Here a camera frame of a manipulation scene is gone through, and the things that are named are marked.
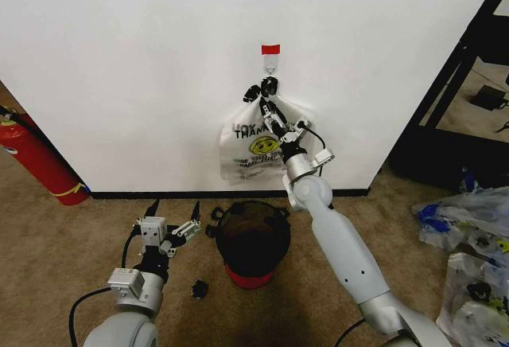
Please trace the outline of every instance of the white plastic bag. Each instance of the white plastic bag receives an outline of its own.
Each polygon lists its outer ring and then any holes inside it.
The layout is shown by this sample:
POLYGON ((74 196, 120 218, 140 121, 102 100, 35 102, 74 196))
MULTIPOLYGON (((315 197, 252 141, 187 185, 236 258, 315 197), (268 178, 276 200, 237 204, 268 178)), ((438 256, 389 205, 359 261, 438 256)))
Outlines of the white plastic bag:
POLYGON ((419 239, 452 251, 469 244, 477 253, 509 266, 509 187, 478 190, 413 207, 419 239))
MULTIPOLYGON (((282 99, 269 98, 290 123, 305 118, 313 123, 309 111, 282 99)), ((232 185, 274 175, 283 175, 282 151, 278 138, 272 135, 263 122, 259 106, 260 97, 245 103, 242 109, 224 125, 220 136, 221 177, 232 185)), ((307 134, 301 146, 313 152, 313 136, 307 134)))
POLYGON ((447 268, 438 326, 462 347, 509 346, 507 269, 464 253, 447 268))

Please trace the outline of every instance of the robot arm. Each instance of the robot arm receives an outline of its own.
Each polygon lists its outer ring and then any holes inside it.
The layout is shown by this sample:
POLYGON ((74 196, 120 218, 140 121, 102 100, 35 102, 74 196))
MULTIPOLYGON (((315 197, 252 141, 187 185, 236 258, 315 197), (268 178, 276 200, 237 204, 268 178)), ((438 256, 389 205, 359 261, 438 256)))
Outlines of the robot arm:
POLYGON ((143 240, 142 261, 132 269, 115 268, 108 279, 119 312, 89 333, 84 347, 157 346, 153 321, 161 308, 162 288, 169 278, 169 259, 201 229, 199 201, 191 220, 181 226, 167 225, 164 217, 155 216, 157 203, 134 225, 134 234, 143 240))
POLYGON ((296 210, 307 210, 312 230, 343 287, 353 297, 367 323, 385 335, 399 334, 387 346, 450 347, 434 322, 403 305, 390 291, 379 265, 352 222, 332 209, 332 189, 319 167, 334 159, 324 148, 310 160, 299 140, 308 127, 302 119, 294 125, 278 117, 274 103, 261 97, 260 108, 267 127, 279 137, 287 172, 283 184, 296 210))

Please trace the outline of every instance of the fire extinguisher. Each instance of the fire extinguisher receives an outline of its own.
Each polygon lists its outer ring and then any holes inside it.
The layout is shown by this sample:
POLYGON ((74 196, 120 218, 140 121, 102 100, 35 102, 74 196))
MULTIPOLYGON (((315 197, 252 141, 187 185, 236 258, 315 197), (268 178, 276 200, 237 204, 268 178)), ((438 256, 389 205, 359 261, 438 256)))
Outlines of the fire extinguisher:
POLYGON ((64 205, 87 199, 85 185, 27 115, 0 106, 0 145, 12 154, 45 188, 64 205))

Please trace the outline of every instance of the white wall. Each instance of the white wall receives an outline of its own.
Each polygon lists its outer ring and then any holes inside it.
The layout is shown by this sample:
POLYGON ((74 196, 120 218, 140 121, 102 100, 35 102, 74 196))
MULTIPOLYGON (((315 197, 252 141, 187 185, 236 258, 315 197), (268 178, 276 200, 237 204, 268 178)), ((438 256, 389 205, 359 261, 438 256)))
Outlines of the white wall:
POLYGON ((332 187, 367 188, 483 0, 0 1, 0 79, 90 188, 183 191, 282 188, 219 174, 262 42, 332 187))

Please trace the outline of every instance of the red label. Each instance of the red label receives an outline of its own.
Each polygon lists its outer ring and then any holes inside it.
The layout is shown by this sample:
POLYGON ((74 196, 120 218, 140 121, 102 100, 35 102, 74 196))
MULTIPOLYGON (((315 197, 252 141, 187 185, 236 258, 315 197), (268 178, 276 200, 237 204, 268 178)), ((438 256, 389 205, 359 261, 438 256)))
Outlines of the red label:
POLYGON ((262 45, 262 55, 279 54, 279 45, 262 45))

